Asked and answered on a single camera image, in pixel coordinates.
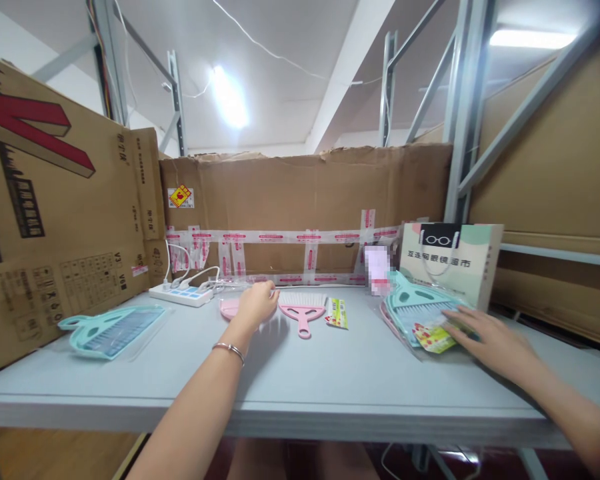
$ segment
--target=cardboard wall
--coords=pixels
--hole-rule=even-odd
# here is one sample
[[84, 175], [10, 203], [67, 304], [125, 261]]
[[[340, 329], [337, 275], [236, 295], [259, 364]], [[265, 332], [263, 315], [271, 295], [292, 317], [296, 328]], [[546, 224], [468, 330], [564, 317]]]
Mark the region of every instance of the cardboard wall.
[[[552, 61], [486, 100], [480, 153]], [[504, 223], [504, 243], [600, 254], [600, 40], [473, 188], [469, 220]], [[600, 342], [600, 266], [503, 252], [492, 298]]]
[[[335, 149], [322, 155], [268, 158], [258, 154], [200, 155], [160, 162], [165, 196], [183, 183], [188, 207], [166, 202], [176, 231], [359, 230], [362, 210], [375, 227], [419, 217], [442, 218], [450, 145]], [[316, 272], [353, 271], [358, 244], [320, 245]], [[302, 273], [304, 245], [246, 244], [247, 274]], [[208, 265], [217, 265], [216, 244]]]
[[149, 287], [164, 237], [153, 129], [130, 131], [0, 62], [0, 367]]

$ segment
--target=human hand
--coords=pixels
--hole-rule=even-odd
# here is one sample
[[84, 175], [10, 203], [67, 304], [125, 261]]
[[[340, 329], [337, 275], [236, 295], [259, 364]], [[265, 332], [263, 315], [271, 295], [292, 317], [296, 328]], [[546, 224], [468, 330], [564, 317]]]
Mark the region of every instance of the human hand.
[[449, 322], [442, 327], [456, 342], [494, 372], [524, 387], [521, 383], [528, 381], [545, 366], [528, 340], [508, 328], [502, 321], [462, 306], [458, 306], [458, 310], [460, 312], [443, 310], [443, 313], [451, 320], [476, 332], [480, 341], [469, 338]]
[[236, 317], [253, 325], [253, 329], [258, 328], [263, 320], [268, 318], [278, 305], [280, 290], [276, 290], [273, 295], [271, 290], [275, 285], [271, 280], [255, 283], [245, 290], [240, 296], [240, 306]]

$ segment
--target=white wall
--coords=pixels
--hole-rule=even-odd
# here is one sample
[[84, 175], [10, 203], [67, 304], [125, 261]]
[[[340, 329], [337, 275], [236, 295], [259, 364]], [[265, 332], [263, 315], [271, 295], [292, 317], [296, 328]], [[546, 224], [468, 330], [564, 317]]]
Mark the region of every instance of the white wall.
[[[12, 62], [20, 70], [30, 75], [56, 56], [58, 56], [58, 52], [0, 12], [0, 59]], [[68, 66], [52, 78], [48, 85], [86, 108], [103, 114], [98, 82], [78, 67]], [[164, 137], [163, 132], [156, 128], [155, 124], [138, 112], [134, 112], [129, 124], [132, 129], [153, 127], [158, 136], [158, 143]], [[167, 155], [179, 156], [178, 144], [174, 139], [169, 141], [165, 150], [164, 153]]]
[[[431, 129], [419, 129], [416, 137], [419, 137], [428, 130]], [[389, 136], [389, 146], [397, 147], [398, 145], [404, 145], [408, 134], [408, 129], [392, 130]], [[366, 147], [367, 145], [370, 147], [378, 147], [380, 145], [380, 133], [378, 130], [343, 133], [335, 142], [334, 147]]]

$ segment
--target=bangle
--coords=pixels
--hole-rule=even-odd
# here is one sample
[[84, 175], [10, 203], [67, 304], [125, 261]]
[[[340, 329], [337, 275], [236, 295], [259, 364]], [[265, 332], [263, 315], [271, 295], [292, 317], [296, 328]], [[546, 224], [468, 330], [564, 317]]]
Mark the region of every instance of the bangle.
[[242, 354], [242, 352], [240, 352], [240, 350], [238, 350], [232, 344], [216, 343], [214, 346], [211, 347], [211, 350], [213, 350], [216, 347], [224, 348], [224, 349], [234, 352], [236, 355], [238, 355], [238, 357], [240, 357], [240, 360], [242, 360], [242, 366], [243, 367], [245, 366], [245, 356]]

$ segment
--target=white power strip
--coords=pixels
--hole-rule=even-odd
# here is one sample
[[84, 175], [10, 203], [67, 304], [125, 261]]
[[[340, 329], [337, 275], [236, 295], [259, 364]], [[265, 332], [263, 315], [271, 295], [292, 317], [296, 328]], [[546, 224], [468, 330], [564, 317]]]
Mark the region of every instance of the white power strip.
[[184, 290], [165, 290], [164, 286], [158, 285], [149, 289], [149, 296], [160, 300], [188, 305], [189, 307], [201, 307], [213, 298], [213, 292], [211, 290], [202, 293], [198, 293], [197, 290], [197, 287], [188, 287]]

